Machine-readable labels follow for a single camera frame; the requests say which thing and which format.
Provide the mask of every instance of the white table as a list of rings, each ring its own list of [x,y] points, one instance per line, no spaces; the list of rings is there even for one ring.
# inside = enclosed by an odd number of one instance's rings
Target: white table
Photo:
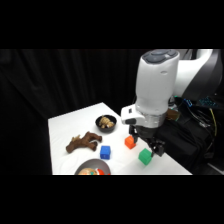
[[[95,124],[99,116],[106,114],[117,119],[116,128],[111,134],[101,133]],[[143,149],[150,148],[139,139],[134,149],[128,149],[124,140],[129,136],[129,126],[123,125],[120,116],[104,103],[49,119],[48,125],[54,175],[74,175],[85,161],[100,159],[100,149],[103,145],[111,146],[111,159],[105,162],[110,167],[112,175],[191,175],[166,153],[162,158],[155,156],[151,163],[145,166],[139,161],[138,156]],[[96,152],[81,148],[68,154],[65,148],[72,137],[83,137],[88,131],[103,137],[103,142],[98,144]]]

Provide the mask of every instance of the toy dinosaur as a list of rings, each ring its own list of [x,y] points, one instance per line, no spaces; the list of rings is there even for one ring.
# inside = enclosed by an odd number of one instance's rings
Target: toy dinosaur
[[[80,138],[80,135],[76,138],[72,138],[70,144],[66,147],[68,153],[72,153],[75,149],[80,147],[88,147],[93,151],[96,151],[98,143],[94,140],[102,142],[102,136],[98,136],[94,133],[87,132],[83,138]]]

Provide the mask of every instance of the orange cube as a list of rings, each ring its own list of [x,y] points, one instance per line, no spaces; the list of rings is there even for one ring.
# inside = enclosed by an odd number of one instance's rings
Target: orange cube
[[[136,144],[134,143],[134,139],[132,136],[129,136],[128,138],[125,139],[125,145],[129,148],[129,149],[133,149]]]

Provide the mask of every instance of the small bowl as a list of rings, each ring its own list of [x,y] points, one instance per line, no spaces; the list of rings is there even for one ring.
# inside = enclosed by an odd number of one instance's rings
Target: small bowl
[[[83,163],[75,172],[75,175],[79,175],[81,170],[85,168],[91,168],[91,169],[101,169],[105,175],[111,175],[111,171],[109,166],[100,159],[91,159]]]
[[[99,126],[100,120],[102,119],[102,116],[100,116],[99,118],[96,119],[96,126],[99,128],[99,130],[103,133],[110,133],[114,130],[116,124],[117,124],[117,119],[111,115],[104,115],[104,117],[110,119],[111,122],[114,123],[114,126],[112,128],[101,128]]]

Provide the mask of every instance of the black bowl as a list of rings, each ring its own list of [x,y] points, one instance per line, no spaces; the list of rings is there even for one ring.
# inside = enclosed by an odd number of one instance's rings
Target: black bowl
[[[115,128],[115,126],[117,124],[117,119],[115,117],[111,116],[111,115],[104,115],[104,117],[110,119],[110,121],[114,123],[114,126],[112,128],[101,128],[99,126],[99,123],[100,123],[100,120],[101,120],[102,116],[100,116],[99,118],[96,119],[96,126],[99,128],[99,130],[101,132],[103,132],[103,133],[110,133],[110,132],[112,132],[114,130],[114,128]]]

